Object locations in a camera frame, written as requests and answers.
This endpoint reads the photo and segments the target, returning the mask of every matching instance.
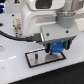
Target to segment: blue block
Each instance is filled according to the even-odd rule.
[[[50,49],[51,52],[60,53],[63,50],[64,50],[64,45],[62,41],[51,43],[51,49]]]

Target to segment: black cable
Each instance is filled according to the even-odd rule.
[[[33,36],[26,37],[26,38],[18,38],[18,37],[8,35],[0,30],[0,35],[4,36],[6,38],[12,39],[12,40],[16,40],[16,41],[27,41],[27,42],[37,42],[37,43],[42,42],[40,33],[34,34]]]
[[[4,3],[6,0],[0,0],[0,3]]]
[[[31,41],[30,37],[26,37],[26,38],[13,37],[11,35],[8,35],[8,34],[2,32],[1,30],[0,30],[0,34],[2,36],[6,37],[6,38],[9,38],[9,39],[12,39],[12,40],[16,40],[16,41]]]

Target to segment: screw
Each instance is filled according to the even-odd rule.
[[[69,31],[68,31],[68,30],[66,30],[66,33],[69,33]]]
[[[47,33],[46,35],[49,36],[49,33]]]
[[[3,26],[3,23],[0,23],[0,26]]]
[[[12,14],[12,16],[15,16],[14,14]]]

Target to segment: black platform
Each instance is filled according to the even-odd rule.
[[[84,84],[84,62],[11,84]]]

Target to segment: rectangular plate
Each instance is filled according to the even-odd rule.
[[[30,68],[66,59],[63,53],[53,53],[50,55],[46,53],[45,50],[32,51],[25,55]]]
[[[79,32],[76,23],[72,28],[68,29],[69,33],[66,33],[66,31],[67,31],[66,28],[62,28],[58,24],[41,26],[43,43],[51,43],[51,42],[58,42],[58,41],[73,39],[75,36],[77,36]]]

